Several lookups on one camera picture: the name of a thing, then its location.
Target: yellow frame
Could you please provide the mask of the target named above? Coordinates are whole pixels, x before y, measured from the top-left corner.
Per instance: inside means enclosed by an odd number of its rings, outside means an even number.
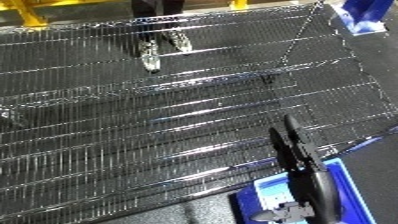
[[[0,0],[0,11],[18,10],[26,27],[47,26],[47,21],[37,15],[34,7],[78,5],[88,3],[116,2],[119,0]],[[234,0],[230,5],[233,10],[247,9],[247,0]]]

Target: blue base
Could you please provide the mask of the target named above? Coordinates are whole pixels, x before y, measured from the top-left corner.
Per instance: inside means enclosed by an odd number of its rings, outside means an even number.
[[[333,159],[326,161],[325,164],[336,180],[344,206],[342,223],[376,224],[343,162],[340,159]],[[275,209],[280,203],[294,201],[287,186],[286,173],[255,181],[239,191],[237,199],[245,224],[258,224],[250,220],[250,216],[254,213]]]
[[[341,5],[332,5],[332,7],[354,36],[387,31],[385,24],[381,21],[363,20],[356,22],[355,18],[344,10]]]

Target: shoe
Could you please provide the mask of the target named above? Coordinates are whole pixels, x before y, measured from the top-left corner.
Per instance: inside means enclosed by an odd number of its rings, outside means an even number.
[[[158,72],[160,70],[160,57],[158,53],[158,44],[155,40],[149,42],[140,40],[138,43],[140,56],[144,67],[149,72]]]
[[[168,40],[177,50],[183,53],[192,51],[192,44],[188,37],[181,30],[170,30],[162,33],[163,37]]]

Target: wire rack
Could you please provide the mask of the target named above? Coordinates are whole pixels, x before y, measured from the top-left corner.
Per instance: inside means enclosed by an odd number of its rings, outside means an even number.
[[[322,11],[295,37],[311,7],[180,17],[194,51],[163,42],[157,74],[135,21],[0,35],[0,222],[97,221],[279,173],[267,135],[287,113],[322,156],[395,125]]]

